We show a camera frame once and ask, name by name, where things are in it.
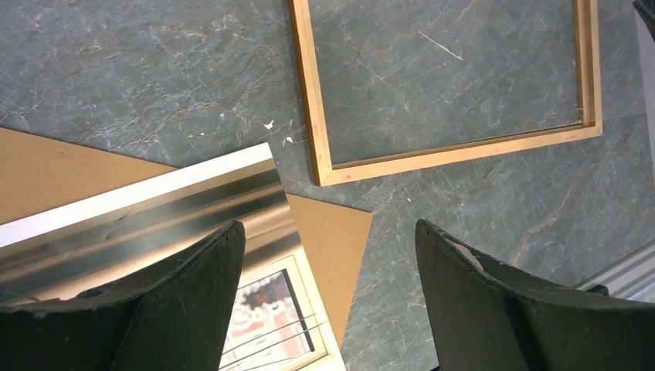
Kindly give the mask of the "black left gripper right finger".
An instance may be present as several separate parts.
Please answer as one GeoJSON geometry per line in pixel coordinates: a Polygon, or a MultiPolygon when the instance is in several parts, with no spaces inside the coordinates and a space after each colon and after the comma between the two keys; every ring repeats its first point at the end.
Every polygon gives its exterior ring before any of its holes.
{"type": "Polygon", "coordinates": [[[441,370],[652,370],[654,306],[580,291],[427,220],[416,259],[441,370]]]}

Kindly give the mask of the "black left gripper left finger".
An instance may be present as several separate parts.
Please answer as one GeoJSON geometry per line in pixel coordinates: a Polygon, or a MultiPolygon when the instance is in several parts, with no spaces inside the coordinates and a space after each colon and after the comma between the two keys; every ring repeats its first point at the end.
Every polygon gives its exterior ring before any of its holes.
{"type": "Polygon", "coordinates": [[[1,309],[3,370],[216,370],[246,245],[232,222],[69,300],[1,309]]]}

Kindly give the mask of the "clear acrylic sheet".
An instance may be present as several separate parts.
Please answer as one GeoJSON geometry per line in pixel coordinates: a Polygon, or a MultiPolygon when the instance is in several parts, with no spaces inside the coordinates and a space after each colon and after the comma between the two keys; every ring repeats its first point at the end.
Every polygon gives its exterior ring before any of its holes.
{"type": "Polygon", "coordinates": [[[569,1],[313,1],[334,163],[574,124],[569,1]]]}

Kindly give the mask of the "wooden picture frame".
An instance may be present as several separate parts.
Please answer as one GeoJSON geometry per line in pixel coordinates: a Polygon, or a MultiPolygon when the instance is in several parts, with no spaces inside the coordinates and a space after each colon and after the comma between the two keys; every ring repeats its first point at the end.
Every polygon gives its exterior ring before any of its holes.
{"type": "Polygon", "coordinates": [[[307,1],[290,1],[288,3],[290,23],[294,35],[300,91],[304,104],[305,126],[315,184],[317,186],[335,186],[601,136],[603,112],[599,51],[599,3],[597,1],[574,1],[572,5],[575,21],[575,67],[579,123],[334,164],[331,160],[328,129],[324,116],[310,5],[307,1]]]}

